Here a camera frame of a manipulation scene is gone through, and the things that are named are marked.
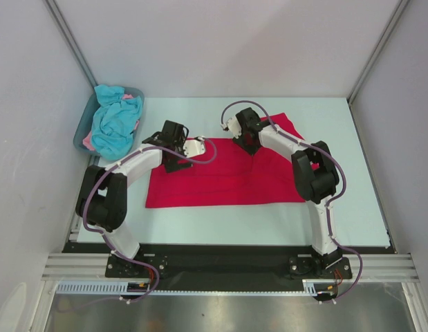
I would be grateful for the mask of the red t shirt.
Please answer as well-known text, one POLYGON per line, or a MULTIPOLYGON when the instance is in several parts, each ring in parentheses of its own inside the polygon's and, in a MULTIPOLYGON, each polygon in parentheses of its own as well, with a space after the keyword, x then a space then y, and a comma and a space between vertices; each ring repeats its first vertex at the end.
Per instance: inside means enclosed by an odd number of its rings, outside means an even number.
POLYGON ((292 164, 275 151, 262 147, 251 156, 229 138, 215 138, 217 156, 197 158, 187 169, 168 173, 152 170, 146 208, 205 207, 303 203, 294 183, 292 164))

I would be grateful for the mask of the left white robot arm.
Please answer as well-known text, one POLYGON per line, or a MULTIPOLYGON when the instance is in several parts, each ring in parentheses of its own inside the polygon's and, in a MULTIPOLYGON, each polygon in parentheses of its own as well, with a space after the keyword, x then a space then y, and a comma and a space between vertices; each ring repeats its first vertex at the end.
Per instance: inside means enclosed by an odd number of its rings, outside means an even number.
POLYGON ((188 133, 186 126, 167 120, 161 131, 144 139, 127 156, 105 167, 91 165, 85 171, 76 214, 87 231, 100 235, 113 254, 123 257, 120 266, 132 277, 144 271, 145 259, 137 255, 140 244, 125 221, 128 188, 159 166, 167 172, 191 167, 189 159, 204 154, 206 148, 202 140, 188 138, 188 133))

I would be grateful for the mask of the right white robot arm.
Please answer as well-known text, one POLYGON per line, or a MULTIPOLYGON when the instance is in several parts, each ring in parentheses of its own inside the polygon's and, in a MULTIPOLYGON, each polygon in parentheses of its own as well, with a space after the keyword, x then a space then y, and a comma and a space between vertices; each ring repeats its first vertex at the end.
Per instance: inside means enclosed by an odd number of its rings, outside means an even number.
POLYGON ((331 199, 336 193, 339 176, 326 143, 308 144, 283 130, 272 119, 262 120, 250 107, 231 117, 222 128, 230 131, 233 141, 251 156, 264 147, 290 161, 295 189, 308 204, 312 248, 318 254, 311 260, 311 268, 316 276, 328 277, 337 266, 331 256, 337 251, 331 230, 331 199))

